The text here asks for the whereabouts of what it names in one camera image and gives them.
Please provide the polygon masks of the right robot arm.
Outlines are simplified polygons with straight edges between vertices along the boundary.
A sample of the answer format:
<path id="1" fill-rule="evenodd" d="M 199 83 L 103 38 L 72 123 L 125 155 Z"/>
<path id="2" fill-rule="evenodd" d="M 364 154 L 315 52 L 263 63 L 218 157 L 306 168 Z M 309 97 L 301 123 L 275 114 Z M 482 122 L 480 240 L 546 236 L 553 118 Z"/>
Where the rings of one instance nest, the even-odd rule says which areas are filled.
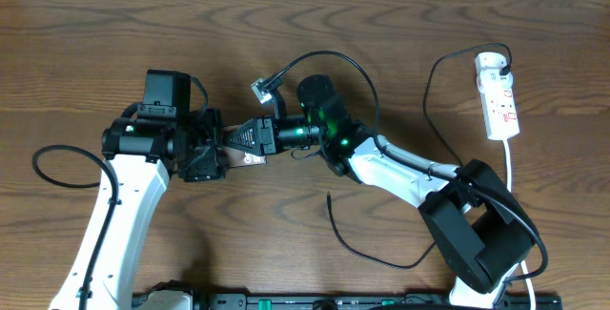
<path id="1" fill-rule="evenodd" d="M 303 79 L 302 113 L 287 116 L 275 81 L 259 79 L 254 94 L 274 104 L 272 116 L 253 118 L 227 133 L 229 147 L 250 155 L 318 148 L 338 176 L 385 190 L 419 211 L 447 265 L 456 274 L 454 306 L 492 309 L 539 233 L 486 163 L 440 164 L 390 143 L 354 120 L 327 75 Z"/>

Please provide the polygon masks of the bronze Galaxy phone box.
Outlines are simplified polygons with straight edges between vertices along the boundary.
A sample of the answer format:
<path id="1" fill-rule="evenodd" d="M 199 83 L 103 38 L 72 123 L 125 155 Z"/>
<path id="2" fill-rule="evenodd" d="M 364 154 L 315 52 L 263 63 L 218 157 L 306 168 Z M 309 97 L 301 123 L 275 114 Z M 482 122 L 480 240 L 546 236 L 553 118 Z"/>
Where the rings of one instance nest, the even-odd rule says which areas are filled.
<path id="1" fill-rule="evenodd" d="M 228 127 L 223 128 L 221 133 L 224 137 L 226 134 L 229 134 L 232 131 L 237 130 L 238 128 L 239 128 L 239 125 L 228 126 Z M 249 140 L 251 141 L 250 145 L 254 146 L 254 144 L 256 143 L 254 129 L 249 129 L 248 132 L 244 135 L 246 137 L 248 137 Z M 250 153 L 241 152 L 234 148 L 226 147 L 226 146 L 222 148 L 222 152 L 228 158 L 228 167 L 230 169 L 241 168 L 241 167 L 253 167 L 253 166 L 257 166 L 257 165 L 267 164 L 266 156 L 252 155 Z"/>

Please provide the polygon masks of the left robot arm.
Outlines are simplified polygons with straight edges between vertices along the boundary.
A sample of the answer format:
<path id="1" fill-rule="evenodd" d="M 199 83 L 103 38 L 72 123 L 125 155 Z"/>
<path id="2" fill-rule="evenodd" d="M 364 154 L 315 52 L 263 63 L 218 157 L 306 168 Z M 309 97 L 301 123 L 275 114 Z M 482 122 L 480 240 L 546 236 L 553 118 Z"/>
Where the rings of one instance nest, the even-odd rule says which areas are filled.
<path id="1" fill-rule="evenodd" d="M 181 113 L 134 103 L 102 136 L 98 195 L 69 275 L 52 309 L 129 309 L 139 260 L 159 200 L 172 176 L 218 180 L 218 109 Z"/>

